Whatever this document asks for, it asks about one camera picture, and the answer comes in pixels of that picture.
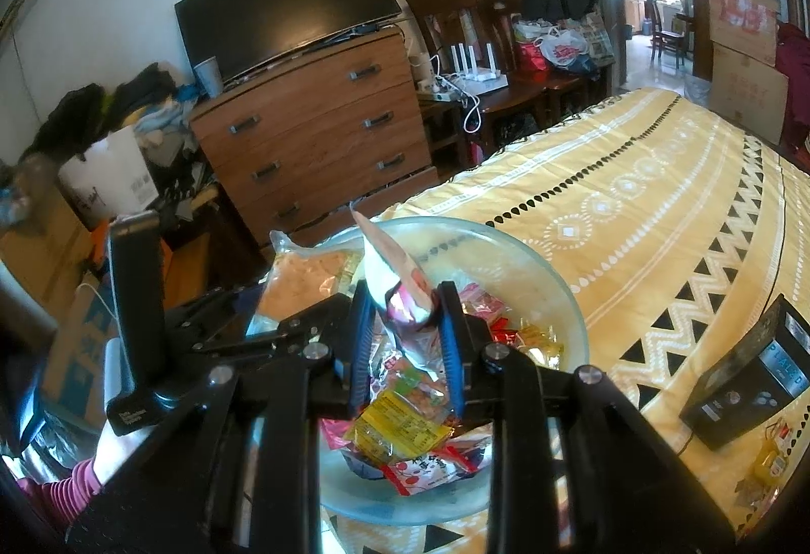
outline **tv screen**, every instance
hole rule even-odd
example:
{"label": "tv screen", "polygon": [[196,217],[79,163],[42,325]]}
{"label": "tv screen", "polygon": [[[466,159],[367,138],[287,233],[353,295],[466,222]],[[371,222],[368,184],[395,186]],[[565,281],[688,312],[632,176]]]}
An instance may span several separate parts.
{"label": "tv screen", "polygon": [[356,26],[396,17],[396,0],[183,0],[174,6],[191,66],[216,57],[225,84]]}

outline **black device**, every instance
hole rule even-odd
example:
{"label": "black device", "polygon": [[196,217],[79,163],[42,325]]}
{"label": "black device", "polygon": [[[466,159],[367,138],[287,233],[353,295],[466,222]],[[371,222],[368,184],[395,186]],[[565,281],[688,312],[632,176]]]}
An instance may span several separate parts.
{"label": "black device", "polygon": [[[114,223],[109,259],[131,383],[108,408],[116,432],[157,423],[70,527],[74,551],[320,551],[318,418],[367,403],[375,307],[365,281],[271,334],[221,343],[189,326],[167,337],[153,214]],[[456,413],[493,421],[488,552],[560,551],[548,420],[562,437],[573,552],[722,554],[731,526],[698,480],[597,368],[538,368],[438,288]],[[313,341],[317,334],[318,341]],[[250,424],[265,420],[250,497],[250,546],[233,545]]]}
{"label": "black device", "polygon": [[396,0],[183,0],[174,6],[192,67],[216,57],[225,84],[285,54],[396,17]]}
{"label": "black device", "polygon": [[779,295],[722,359],[704,373],[681,419],[719,449],[772,419],[810,388],[810,326]]}

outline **patterned bedsheet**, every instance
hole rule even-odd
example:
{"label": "patterned bedsheet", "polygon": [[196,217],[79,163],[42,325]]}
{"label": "patterned bedsheet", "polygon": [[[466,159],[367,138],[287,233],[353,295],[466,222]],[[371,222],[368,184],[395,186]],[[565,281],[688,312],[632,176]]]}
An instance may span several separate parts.
{"label": "patterned bedsheet", "polygon": [[[474,171],[392,207],[383,218],[483,222],[540,252],[586,319],[590,361],[653,423],[735,527],[750,512],[736,485],[764,425],[713,453],[678,414],[702,372],[779,294],[810,316],[805,227],[810,183],[714,114],[663,90],[639,90],[513,144]],[[783,416],[798,432],[810,392]],[[486,512],[431,527],[332,517],[348,554],[484,551]]]}

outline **person's arm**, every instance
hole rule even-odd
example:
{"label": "person's arm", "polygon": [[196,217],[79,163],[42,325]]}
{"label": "person's arm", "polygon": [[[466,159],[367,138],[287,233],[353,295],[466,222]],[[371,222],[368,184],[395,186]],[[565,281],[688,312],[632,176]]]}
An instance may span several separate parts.
{"label": "person's arm", "polygon": [[108,422],[101,431],[96,456],[76,465],[69,479],[42,485],[21,479],[17,484],[54,527],[65,530],[152,430],[142,428],[118,437]]}
{"label": "person's arm", "polygon": [[101,489],[93,471],[93,460],[81,461],[73,468],[69,479],[42,485],[30,479],[20,479],[17,484],[35,508],[54,527],[64,531]]}

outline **doorway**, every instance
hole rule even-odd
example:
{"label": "doorway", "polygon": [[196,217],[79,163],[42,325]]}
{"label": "doorway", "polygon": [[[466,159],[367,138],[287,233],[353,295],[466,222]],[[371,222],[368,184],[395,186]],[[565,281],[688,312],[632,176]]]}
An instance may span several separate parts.
{"label": "doorway", "polygon": [[621,87],[625,90],[655,87],[683,94],[686,76],[693,69],[689,3],[623,1],[627,80]]}

